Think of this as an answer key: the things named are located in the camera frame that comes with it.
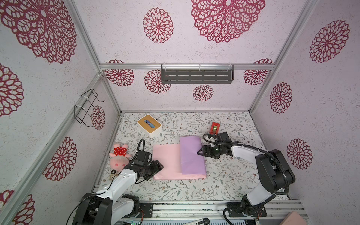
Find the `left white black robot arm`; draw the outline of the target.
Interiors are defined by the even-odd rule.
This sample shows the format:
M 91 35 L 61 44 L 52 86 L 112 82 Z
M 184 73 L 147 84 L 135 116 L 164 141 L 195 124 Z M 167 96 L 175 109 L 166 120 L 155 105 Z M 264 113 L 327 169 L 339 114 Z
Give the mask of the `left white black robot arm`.
M 152 160 L 152 154 L 139 151 L 134 159 L 103 189 L 87 193 L 76 206 L 73 225 L 114 225 L 124 217 L 134 218 L 140 214 L 138 197 L 124 194 L 135 184 L 150 180 L 164 166 Z

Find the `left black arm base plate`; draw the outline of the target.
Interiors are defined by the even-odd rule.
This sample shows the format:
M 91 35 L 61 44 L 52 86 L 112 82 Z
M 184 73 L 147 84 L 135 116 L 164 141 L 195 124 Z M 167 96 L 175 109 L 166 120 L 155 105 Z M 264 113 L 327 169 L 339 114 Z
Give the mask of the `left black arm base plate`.
M 152 202 L 150 203 L 136 203 L 134 209 L 136 212 L 136 218 L 152 218 L 153 216 L 153 206 Z

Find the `pink wrapping paper sheet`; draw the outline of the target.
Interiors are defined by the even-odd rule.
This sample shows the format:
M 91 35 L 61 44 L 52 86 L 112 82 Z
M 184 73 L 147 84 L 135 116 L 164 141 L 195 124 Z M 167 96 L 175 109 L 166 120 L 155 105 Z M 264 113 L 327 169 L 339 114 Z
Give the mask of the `pink wrapping paper sheet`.
M 163 166 L 154 179 L 166 181 L 207 178 L 204 157 L 197 154 L 201 147 L 202 142 L 198 136 L 181 137 L 179 144 L 154 145 L 153 159 Z

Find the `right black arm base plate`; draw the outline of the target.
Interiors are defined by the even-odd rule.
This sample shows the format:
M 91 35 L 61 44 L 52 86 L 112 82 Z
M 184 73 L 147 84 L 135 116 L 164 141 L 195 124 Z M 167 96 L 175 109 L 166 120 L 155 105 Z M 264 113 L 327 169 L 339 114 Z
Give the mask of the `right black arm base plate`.
M 264 205 L 250 206 L 243 202 L 228 202 L 229 216 L 235 217 L 266 217 L 268 216 Z

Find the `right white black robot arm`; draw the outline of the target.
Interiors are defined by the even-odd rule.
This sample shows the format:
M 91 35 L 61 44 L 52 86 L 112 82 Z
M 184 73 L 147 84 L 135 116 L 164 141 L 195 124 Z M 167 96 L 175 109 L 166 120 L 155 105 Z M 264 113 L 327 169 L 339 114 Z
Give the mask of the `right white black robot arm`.
M 229 155 L 253 163 L 257 167 L 259 184 L 246 194 L 242 202 L 247 209 L 264 205 L 279 195 L 287 195 L 296 178 L 279 150 L 267 151 L 239 141 L 232 141 L 227 132 L 217 135 L 204 134 L 208 143 L 197 152 L 198 155 L 219 159 Z

